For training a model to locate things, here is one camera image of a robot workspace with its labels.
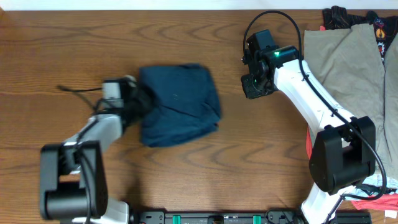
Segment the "navy blue shorts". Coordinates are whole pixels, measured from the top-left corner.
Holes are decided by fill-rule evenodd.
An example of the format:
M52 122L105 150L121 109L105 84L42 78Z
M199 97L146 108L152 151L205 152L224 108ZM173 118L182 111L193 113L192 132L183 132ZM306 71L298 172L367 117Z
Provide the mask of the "navy blue shorts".
M139 82L152 90L154 109L141 122L141 143L170 147L218 130L221 104L210 71L200 64L139 69Z

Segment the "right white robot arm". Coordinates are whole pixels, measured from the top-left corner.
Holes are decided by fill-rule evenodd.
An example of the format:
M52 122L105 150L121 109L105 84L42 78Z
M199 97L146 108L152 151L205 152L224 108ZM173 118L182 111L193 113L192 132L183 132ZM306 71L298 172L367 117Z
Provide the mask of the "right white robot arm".
M376 130L368 116L356 118L323 87L292 45L244 49L249 74L241 77L247 98L279 90L306 120L315 142L309 159L313 187L294 216L296 223L330 223L342 201L376 170Z

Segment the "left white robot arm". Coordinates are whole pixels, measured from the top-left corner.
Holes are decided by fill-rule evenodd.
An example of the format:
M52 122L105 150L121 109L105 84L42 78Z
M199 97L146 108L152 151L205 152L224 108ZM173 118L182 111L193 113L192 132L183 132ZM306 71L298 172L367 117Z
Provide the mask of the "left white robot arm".
M92 103L83 90L71 93L92 109L88 123L74 136L40 151L39 210L44 220L60 223L129 223L129 205L109 197L102 154L130 125L155 106L152 90L142 85L104 84Z

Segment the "black patterned garment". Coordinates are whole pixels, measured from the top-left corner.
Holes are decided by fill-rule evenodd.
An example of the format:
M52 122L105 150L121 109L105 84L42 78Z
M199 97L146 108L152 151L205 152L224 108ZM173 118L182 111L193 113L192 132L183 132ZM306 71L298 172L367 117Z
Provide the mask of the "black patterned garment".
M379 53L384 63L386 52L397 35L397 16L379 17L374 11L365 16L348 14L344 7L333 6L322 10L326 30L348 29L353 25L369 24L373 26Z

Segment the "light blue patterned garment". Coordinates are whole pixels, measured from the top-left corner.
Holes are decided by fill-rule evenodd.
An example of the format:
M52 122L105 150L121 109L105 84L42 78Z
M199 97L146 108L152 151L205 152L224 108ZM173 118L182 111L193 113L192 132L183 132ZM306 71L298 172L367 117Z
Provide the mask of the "light blue patterned garment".
M349 194L357 197L372 197L377 195L382 187L381 174L374 174L367 177L362 184L355 187ZM397 194L397 180L388 177L385 195Z

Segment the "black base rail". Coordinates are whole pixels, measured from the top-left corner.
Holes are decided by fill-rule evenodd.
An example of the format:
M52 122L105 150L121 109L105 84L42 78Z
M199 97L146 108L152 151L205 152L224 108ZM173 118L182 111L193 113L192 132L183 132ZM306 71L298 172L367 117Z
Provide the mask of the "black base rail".
M170 213L146 211L132 213L130 224L306 224L301 212L291 209L263 213Z

